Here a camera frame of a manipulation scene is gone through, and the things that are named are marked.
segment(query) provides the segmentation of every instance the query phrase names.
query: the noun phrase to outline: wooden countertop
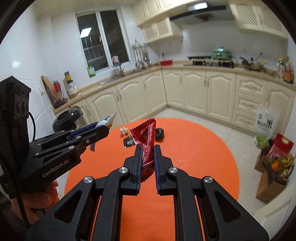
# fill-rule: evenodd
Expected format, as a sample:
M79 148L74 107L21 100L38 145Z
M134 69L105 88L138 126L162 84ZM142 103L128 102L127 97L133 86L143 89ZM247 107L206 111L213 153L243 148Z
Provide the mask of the wooden countertop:
M192 64L192 61L191 60L190 61L188 61L188 60L186 60L186 61L174 61L173 65L170 65L170 66L153 66L153 67L147 68L146 70L141 71L139 73L135 73L133 75L120 78L118 80L112 81L112 82L110 82L108 84L105 84L105 85L100 85L99 83L104 82L106 80L109 80L111 78L114 78L114 76L112 76L110 78L100 80L97 83L91 84L91 85L89 85L87 87L84 87L81 90L79 90L79 93L78 93L77 96L75 96L75 97L73 97L71 99L68 98L68 102L66 104L64 104L64 105L62 105L62 106L60 106L60 107L58 107L56 109L53 108L53 112L56 114L56 113L62 111L63 109L67 108L68 106L71 106L74 103L76 103L76 102L78 102L78 101L80 101L80 100L82 100L82 99L84 99L84 98L86 98L88 96L91 96L91 95L97 93L98 91L104 90L106 88L109 88L109 87L114 86L116 84L119 84L121 82L130 80L130 79L133 79L133 78L136 78L136 77L139 77L141 75L148 74L148 73L151 73L151 72L154 72L154 71L157 71L157 70L161 70L161 69L191 69L191 70L200 69L200 70L220 71L220 72L235 73L235 74L244 74L244 75L253 76L253 77L256 77L256 78L272 81L274 83L280 84L282 86L285 86L285 87L287 87L289 89L292 89L292 90L296 91L296 86L288 84L288 83L284 82L283 80L280 80L279 78L272 77L272 76L270 76L270 75L268 75L267 73L264 73L264 72L256 72L256 71L247 70L242 66L237 66L237 67L232 69L232 68L214 67L214 66L194 66L194 65L192 65L192 66L184 66L186 64Z

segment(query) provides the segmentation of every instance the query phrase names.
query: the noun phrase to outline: kitchen sink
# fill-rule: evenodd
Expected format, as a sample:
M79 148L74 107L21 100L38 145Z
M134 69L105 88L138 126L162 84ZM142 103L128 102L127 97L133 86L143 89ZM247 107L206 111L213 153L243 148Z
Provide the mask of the kitchen sink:
M140 69L140 70L136 70L135 72L125 73L125 74L124 74L124 77L128 77L128 76L131 76L131 75L133 75L133 74L137 74L137 73L143 72L143 71L145 71L145 70L146 70L146 69ZM109 84L109 83L111 83L111 82L113 82L113 81L116 81L116 80L122 79L122 78L124 78L124 77L116 76L116 77L111 78L111 79L109 79L109 80L106 80L106 81L100 82L99 85L106 85L106 84Z

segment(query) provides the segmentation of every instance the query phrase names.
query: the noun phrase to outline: window frame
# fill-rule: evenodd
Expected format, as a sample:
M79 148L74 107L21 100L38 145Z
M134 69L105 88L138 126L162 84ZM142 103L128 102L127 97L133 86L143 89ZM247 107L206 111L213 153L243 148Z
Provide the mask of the window frame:
M110 54L109 48L108 48L108 43L107 43L107 38L105 35L105 31L103 29L103 23L102 23L102 19L101 19L101 15L100 15L100 11L110 11L110 10L116 10L117 13L117 17L118 17L118 21L119 21L119 25L120 25L120 29L121 29L121 33L122 33L122 37L123 37L123 41L124 41L124 45L126 48L126 52L128 55L128 61L122 63L122 68L124 68L125 66L128 66L132 63L132 55L131 55L131 47L130 47L130 42L129 39L127 38L127 32L126 32L126 28L124 26L124 22L123 22L123 17L122 17L122 13L121 13L121 9L118 7L108 7L108 8L99 8L99 9L94 9L92 11L84 11L84 12L80 12L75 14L75 18L76 18L76 25L77 25L77 32L78 32L78 36L79 36L79 42L80 42L80 46L81 46L81 51L83 53L83 58L84 58L84 62L86 67L88 67L88 63L85 57L85 53L84 53L84 48L82 45L82 41L81 41L81 37L80 37L80 31L79 31L79 25L78 25L78 17L81 16L85 16L85 15L89 15L89 14L95 14L96 15L96 21L98 24L98 28L100 31L100 35L101 35L101 40L103 42L103 48L106 54L106 59L107 59L107 63L108 63L108 67L105 67L103 69L97 70L96 74L107 74L110 71L114 70L114 69L119 69L119 67L115 67L113 65L112 62L112 56Z

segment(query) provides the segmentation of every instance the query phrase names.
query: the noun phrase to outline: window pane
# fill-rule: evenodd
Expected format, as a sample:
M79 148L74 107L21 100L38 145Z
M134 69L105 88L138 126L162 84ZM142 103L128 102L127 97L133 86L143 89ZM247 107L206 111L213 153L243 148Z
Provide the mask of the window pane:
M80 34L83 29L91 28L89 35L81 38L87 63L91 64L95 71L108 67L96 14L80 16L77 17L77 20Z
M121 63L129 61L116 10L100 12L111 57L117 55Z

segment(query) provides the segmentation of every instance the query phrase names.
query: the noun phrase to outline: cardboard box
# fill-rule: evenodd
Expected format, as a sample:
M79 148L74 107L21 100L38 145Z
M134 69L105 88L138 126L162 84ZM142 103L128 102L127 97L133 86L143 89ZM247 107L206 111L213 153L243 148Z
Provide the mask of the cardboard box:
M267 171L264 171L260 178L260 183L258 186L258 191L256 194L256 198L269 202L277 195L279 195L284 189L286 188L285 185L282 185L276 181L272 182L268 186L268 175Z
M267 154L270 151L271 147L265 147L264 149L261 150L261 152L259 153L258 157L257 157L257 161L255 164L254 169L263 173L265 171L264 166L262 165L262 161L264 159L268 159Z

